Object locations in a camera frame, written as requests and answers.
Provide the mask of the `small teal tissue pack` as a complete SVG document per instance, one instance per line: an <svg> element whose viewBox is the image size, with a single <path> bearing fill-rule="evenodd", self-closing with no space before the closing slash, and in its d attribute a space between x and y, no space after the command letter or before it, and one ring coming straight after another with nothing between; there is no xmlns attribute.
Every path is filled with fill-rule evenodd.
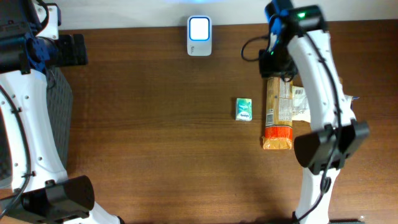
<svg viewBox="0 0 398 224"><path fill-rule="evenodd" d="M236 121L252 120L252 99L237 98L236 99Z"/></svg>

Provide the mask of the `orange San Remo pasta pack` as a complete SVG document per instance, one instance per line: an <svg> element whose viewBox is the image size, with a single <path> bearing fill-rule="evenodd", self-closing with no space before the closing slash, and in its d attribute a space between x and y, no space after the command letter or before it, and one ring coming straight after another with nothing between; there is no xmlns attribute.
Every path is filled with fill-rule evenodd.
<svg viewBox="0 0 398 224"><path fill-rule="evenodd" d="M281 78L267 80L266 124L262 147L265 150L293 147L292 83Z"/></svg>

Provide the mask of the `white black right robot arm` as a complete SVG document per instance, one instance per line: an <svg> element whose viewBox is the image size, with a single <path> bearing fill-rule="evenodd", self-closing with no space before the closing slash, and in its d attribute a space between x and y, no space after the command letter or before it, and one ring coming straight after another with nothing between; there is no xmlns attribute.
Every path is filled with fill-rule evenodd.
<svg viewBox="0 0 398 224"><path fill-rule="evenodd" d="M299 75L310 109L311 133L294 140L303 181L290 222L329 223L335 180L369 136L369 126L356 120L343 93L320 7L295 7L290 0L272 0L264 11L269 45L259 51L261 76L292 80Z"/></svg>

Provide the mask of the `cream blue snack bag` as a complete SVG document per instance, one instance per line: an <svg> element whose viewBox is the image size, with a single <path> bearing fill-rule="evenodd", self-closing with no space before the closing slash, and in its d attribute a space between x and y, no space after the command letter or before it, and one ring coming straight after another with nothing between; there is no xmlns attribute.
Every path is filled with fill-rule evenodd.
<svg viewBox="0 0 398 224"><path fill-rule="evenodd" d="M338 121L335 118L336 108L333 107L335 101L333 99L333 91L329 90L328 93L320 93L321 90L315 90L314 87L304 88L299 86L292 87L293 93L293 121L308 121L321 124L335 125ZM344 95L340 99L339 109L342 109L341 122L347 123L351 119L357 120L357 116L353 110L353 101L358 97Z"/></svg>

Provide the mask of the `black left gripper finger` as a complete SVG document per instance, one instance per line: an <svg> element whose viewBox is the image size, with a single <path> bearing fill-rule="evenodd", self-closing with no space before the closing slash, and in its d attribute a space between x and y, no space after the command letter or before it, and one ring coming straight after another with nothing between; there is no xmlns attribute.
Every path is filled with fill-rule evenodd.
<svg viewBox="0 0 398 224"><path fill-rule="evenodd" d="M74 43L75 43L75 52L77 64L79 65L87 65L88 64L88 56L85 44L85 38L83 34L74 34Z"/></svg>
<svg viewBox="0 0 398 224"><path fill-rule="evenodd" d="M74 40L71 35L60 35L57 42L59 66L76 65Z"/></svg>

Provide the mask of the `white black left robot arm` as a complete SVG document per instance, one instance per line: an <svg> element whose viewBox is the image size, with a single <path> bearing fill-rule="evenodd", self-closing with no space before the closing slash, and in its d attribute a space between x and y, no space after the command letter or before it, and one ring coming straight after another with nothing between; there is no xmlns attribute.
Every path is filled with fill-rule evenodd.
<svg viewBox="0 0 398 224"><path fill-rule="evenodd" d="M1 216L27 223L121 223L95 201L90 179L69 178L72 91L62 67L86 65L84 37L61 35L60 8L1 2Z"/></svg>

